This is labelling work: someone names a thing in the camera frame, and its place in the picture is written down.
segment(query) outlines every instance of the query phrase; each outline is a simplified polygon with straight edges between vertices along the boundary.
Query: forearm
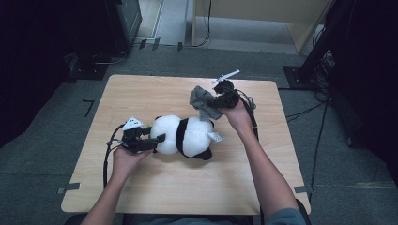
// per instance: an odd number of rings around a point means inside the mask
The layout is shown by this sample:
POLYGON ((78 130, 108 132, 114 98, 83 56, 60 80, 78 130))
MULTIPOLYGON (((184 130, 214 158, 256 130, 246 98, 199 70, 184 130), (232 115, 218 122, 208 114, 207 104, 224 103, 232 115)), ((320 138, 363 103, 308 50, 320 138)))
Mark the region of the forearm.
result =
POLYGON ((111 177, 97 202, 85 217, 82 224, 112 224, 117 208, 117 202, 126 180, 111 177))
POLYGON ((284 208, 298 208, 295 196, 251 130, 239 131, 252 170, 257 197, 265 217, 284 208))

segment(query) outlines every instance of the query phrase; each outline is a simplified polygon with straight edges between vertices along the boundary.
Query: gray carpet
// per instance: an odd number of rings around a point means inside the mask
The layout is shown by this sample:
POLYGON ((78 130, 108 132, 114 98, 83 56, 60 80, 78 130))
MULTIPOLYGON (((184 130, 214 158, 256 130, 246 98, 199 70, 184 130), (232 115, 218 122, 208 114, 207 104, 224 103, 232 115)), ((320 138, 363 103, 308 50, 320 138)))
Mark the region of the gray carpet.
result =
MULTIPOLYGON (((63 195, 56 190, 69 182, 110 75, 216 78, 238 68, 235 79, 269 80, 287 88, 283 66, 300 66, 304 60, 264 52, 134 47, 125 60, 109 66, 103 81, 63 83, 30 128, 0 150, 0 224, 63 224, 70 216, 62 212, 63 195), (87 116, 90 103, 84 100, 95 101, 87 116)), ((281 90, 280 95, 286 115, 319 103, 313 91, 281 90)), ((313 184, 313 224, 396 224, 398 192, 385 164, 366 149, 346 146, 332 106, 303 114, 289 128, 304 181, 313 184)))

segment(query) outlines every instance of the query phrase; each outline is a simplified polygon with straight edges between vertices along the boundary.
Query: person's left arm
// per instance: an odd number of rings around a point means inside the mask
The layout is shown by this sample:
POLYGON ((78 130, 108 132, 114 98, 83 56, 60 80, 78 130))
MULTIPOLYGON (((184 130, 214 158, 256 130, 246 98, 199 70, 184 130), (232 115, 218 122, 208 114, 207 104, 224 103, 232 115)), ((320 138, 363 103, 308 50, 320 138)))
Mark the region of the person's left arm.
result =
POLYGON ((117 202, 129 176, 138 168, 139 163, 152 151, 133 155, 119 147, 114 151, 114 166, 111 178, 82 224, 112 224, 117 202))

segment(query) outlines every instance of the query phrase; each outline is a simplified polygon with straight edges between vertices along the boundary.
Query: plush toy leg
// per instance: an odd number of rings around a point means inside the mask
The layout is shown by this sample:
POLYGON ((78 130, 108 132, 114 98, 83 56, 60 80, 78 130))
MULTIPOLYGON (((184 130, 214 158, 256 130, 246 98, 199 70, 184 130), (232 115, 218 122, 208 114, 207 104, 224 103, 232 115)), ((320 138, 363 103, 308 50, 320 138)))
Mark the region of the plush toy leg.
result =
POLYGON ((194 156, 193 158, 201 158, 203 160, 209 160, 209 159, 211 159, 212 156, 213 156, 213 154, 211 153, 210 148, 208 148, 205 152, 202 152, 202 153, 194 156))

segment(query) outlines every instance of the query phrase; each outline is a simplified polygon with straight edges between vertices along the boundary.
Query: person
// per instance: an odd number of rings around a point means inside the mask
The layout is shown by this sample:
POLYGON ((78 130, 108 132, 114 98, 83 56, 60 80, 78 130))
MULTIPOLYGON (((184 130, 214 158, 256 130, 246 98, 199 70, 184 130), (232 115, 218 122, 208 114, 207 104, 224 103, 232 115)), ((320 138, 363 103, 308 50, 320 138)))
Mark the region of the person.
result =
MULTIPOLYGON (((251 118, 242 101, 234 109, 219 109, 219 111, 228 118, 232 128, 243 142, 257 198, 262 205, 267 224, 305 224, 290 186, 256 139, 251 118)), ((82 224, 113 223, 117 202, 127 179, 136 171, 139 163, 151 153, 151 151, 144 151, 133 155, 122 147, 114 151, 114 166, 108 185, 85 216, 82 224)), ((199 217, 176 219, 172 221, 157 217, 145 224, 233 224, 228 221, 212 222, 207 218, 199 217)))

